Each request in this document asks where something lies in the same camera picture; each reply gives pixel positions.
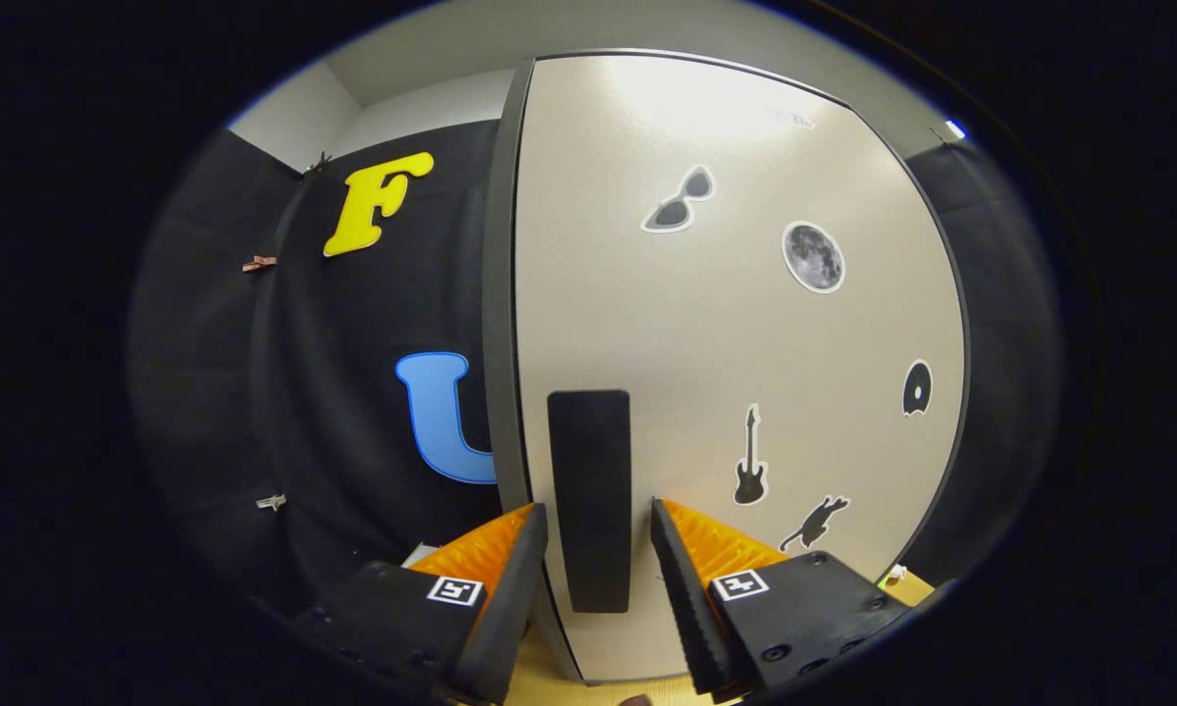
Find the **blue letter u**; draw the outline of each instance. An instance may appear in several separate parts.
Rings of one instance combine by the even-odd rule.
[[[471,367],[457,353],[414,353],[397,361],[397,378],[410,393],[410,424],[419,455],[435,473],[461,482],[496,484],[493,455],[467,446],[458,380]]]

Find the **orange textured surface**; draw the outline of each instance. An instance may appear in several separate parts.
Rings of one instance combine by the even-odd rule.
[[[523,505],[521,508],[511,509],[503,517],[481,524],[441,546],[440,550],[435,550],[434,553],[410,564],[410,568],[424,574],[483,581],[488,590],[485,606],[479,612],[483,615],[498,591],[498,581],[506,571],[514,541],[518,540],[518,532],[523,528],[523,522],[527,521],[531,511],[531,502]]]
[[[717,577],[744,572],[746,568],[767,567],[789,559],[758,540],[746,537],[707,514],[663,499],[679,539],[692,559],[697,580],[705,591]]]

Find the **wooden floor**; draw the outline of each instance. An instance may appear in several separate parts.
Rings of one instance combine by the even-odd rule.
[[[689,674],[679,678],[638,680],[585,686],[566,680],[557,672],[553,657],[545,648],[539,631],[526,632],[514,674],[506,697],[506,706],[619,706],[625,698],[645,693],[654,706],[710,706],[710,694],[698,697],[692,691]],[[736,704],[740,700],[729,701]]]

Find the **white door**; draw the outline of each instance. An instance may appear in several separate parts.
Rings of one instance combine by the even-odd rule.
[[[652,497],[889,571],[951,459],[964,331],[933,217],[857,113],[686,59],[538,60],[514,209],[532,499],[586,680],[686,671]],[[632,407],[627,613],[568,599],[545,399],[584,389]]]

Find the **ceiling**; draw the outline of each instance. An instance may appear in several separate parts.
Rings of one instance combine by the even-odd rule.
[[[705,54],[766,68],[851,104],[903,156],[936,145],[938,108],[883,67],[763,6],[737,0],[450,0],[374,28],[326,58],[360,106],[592,48]]]

